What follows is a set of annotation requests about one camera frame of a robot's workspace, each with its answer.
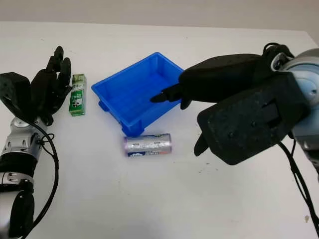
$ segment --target small green package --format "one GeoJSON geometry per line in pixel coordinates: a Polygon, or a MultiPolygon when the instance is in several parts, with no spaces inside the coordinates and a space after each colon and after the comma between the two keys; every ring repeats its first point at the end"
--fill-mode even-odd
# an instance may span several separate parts
{"type": "Polygon", "coordinates": [[[86,78],[84,74],[73,75],[69,112],[72,116],[85,115],[86,78]]]}

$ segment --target robotic hand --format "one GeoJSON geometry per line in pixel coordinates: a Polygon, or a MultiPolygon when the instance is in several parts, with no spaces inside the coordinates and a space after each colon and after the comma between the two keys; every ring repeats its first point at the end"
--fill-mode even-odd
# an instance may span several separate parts
{"type": "Polygon", "coordinates": [[[0,239],[25,238],[50,207],[58,184],[58,158],[46,129],[72,89],[70,77],[71,62],[63,59],[60,46],[31,84],[14,72],[0,74],[0,99],[15,115],[0,155],[0,239]],[[47,203],[33,221],[33,174],[45,142],[52,147],[55,179],[47,203]]]}
{"type": "Polygon", "coordinates": [[[262,55],[210,58],[186,69],[178,84],[151,101],[179,99],[182,110],[192,100],[217,103],[197,117],[202,134],[194,147],[196,156],[210,148],[234,165],[278,144],[289,159],[319,236],[319,219],[293,159],[297,141],[319,174],[319,49],[294,58],[287,46],[269,43],[262,55]],[[296,140],[291,153],[281,143],[287,134],[296,140]]]}

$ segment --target blue plastic tray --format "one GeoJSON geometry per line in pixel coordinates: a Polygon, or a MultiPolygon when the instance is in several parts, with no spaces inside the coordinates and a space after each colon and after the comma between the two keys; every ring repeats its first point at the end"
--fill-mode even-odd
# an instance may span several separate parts
{"type": "Polygon", "coordinates": [[[152,103],[150,98],[178,83],[182,69],[156,52],[92,85],[99,106],[122,125],[127,136],[138,136],[152,122],[180,103],[152,103]]]}

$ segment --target white wall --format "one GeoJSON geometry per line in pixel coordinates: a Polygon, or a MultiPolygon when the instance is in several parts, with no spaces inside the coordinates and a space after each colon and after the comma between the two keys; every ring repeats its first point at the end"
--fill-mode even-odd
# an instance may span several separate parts
{"type": "Polygon", "coordinates": [[[305,30],[319,43],[319,0],[0,0],[2,21],[305,30]]]}

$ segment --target white table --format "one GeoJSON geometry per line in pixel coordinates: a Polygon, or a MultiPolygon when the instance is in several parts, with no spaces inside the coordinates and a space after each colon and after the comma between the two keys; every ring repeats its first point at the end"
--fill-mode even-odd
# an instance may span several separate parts
{"type": "MultiPolygon", "coordinates": [[[[71,117],[68,96],[48,129],[55,133],[60,183],[50,210],[29,238],[315,238],[279,147],[236,166],[209,150],[195,157],[196,117],[210,104],[193,102],[185,111],[175,107],[144,132],[171,133],[171,155],[127,158],[120,125],[99,108],[90,89],[155,51],[185,69],[213,56],[260,54],[272,41],[288,45],[296,55],[316,47],[303,31],[0,22],[0,72],[33,79],[61,45],[72,73],[85,73],[89,86],[86,115],[71,117]]],[[[3,104],[0,116],[4,145],[12,114],[3,104]]],[[[291,146],[291,140],[285,143],[291,146]]],[[[315,170],[299,146],[295,158],[319,212],[315,170]]],[[[35,173],[36,215],[52,179],[53,163],[43,152],[35,173]]]]}

